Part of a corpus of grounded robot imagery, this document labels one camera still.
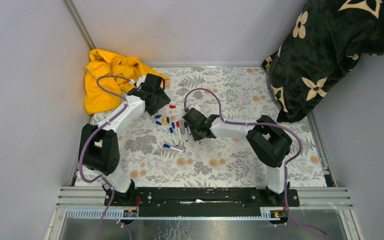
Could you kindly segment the blue marker black eraser cap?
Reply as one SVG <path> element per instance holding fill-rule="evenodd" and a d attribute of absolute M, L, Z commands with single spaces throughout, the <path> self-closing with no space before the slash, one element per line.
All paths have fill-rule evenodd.
<path fill-rule="evenodd" d="M 191 132 L 191 130 L 190 130 L 190 127 L 189 127 L 189 126 L 187 127 L 187 131 L 188 131 L 188 134 L 189 134 L 189 136 L 192 136 L 192 132 Z"/>

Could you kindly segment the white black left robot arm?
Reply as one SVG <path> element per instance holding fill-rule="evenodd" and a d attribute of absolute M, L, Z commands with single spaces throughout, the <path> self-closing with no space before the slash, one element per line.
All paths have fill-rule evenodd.
<path fill-rule="evenodd" d="M 116 199 L 124 206 L 132 204 L 135 192 L 131 189 L 133 180 L 119 165 L 121 155 L 119 137 L 138 117 L 144 113 L 155 115 L 170 103 L 165 93 L 166 81 L 163 77 L 148 73 L 144 80 L 135 85 L 126 95 L 104 88 L 98 77 L 97 86 L 104 92 L 118 97 L 120 105 L 97 124 L 85 124 L 81 130 L 78 173 L 86 183 L 103 180 L 110 189 L 116 191 Z"/>

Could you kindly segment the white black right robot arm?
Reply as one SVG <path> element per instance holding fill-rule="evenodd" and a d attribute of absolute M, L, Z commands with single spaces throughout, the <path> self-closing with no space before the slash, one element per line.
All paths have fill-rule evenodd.
<path fill-rule="evenodd" d="M 281 205 L 286 199 L 285 157 L 290 154 L 292 139 L 267 115 L 250 122 L 222 120 L 217 114 L 206 117 L 194 107 L 182 116 L 191 131 L 193 140 L 231 138 L 248 142 L 257 158 L 266 165 L 267 201 L 273 206 Z"/>

